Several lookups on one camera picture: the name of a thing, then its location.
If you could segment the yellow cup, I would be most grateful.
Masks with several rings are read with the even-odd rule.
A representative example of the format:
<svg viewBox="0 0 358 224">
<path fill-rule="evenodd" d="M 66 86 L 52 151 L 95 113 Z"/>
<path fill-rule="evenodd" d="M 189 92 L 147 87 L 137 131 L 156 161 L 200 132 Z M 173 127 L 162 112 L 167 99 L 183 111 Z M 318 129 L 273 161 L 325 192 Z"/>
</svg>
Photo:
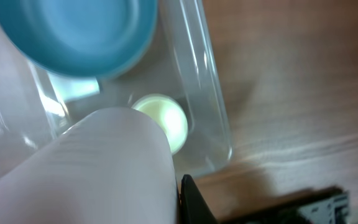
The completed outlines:
<svg viewBox="0 0 358 224">
<path fill-rule="evenodd" d="M 172 155 L 184 146 L 188 136 L 188 120 L 183 108 L 174 99 L 149 94 L 137 100 L 132 109 L 151 117 L 163 129 Z"/>
</svg>

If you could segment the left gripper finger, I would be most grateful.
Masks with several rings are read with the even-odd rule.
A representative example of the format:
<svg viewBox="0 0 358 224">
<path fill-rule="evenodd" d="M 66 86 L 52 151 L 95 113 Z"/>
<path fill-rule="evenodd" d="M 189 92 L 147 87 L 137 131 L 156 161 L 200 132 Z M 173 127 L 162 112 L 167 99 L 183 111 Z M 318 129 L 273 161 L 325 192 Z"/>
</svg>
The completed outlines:
<svg viewBox="0 0 358 224">
<path fill-rule="evenodd" d="M 181 180 L 180 208 L 184 224 L 218 224 L 189 174 L 185 174 Z"/>
</svg>

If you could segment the cream cup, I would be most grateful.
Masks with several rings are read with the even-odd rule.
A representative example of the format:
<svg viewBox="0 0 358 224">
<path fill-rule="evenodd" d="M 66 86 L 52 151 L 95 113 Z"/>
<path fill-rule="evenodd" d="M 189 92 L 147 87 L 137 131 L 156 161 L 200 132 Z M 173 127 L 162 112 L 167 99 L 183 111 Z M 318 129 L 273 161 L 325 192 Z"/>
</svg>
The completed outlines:
<svg viewBox="0 0 358 224">
<path fill-rule="evenodd" d="M 0 179 L 0 223 L 178 223 L 165 133 L 129 108 L 96 111 Z"/>
</svg>

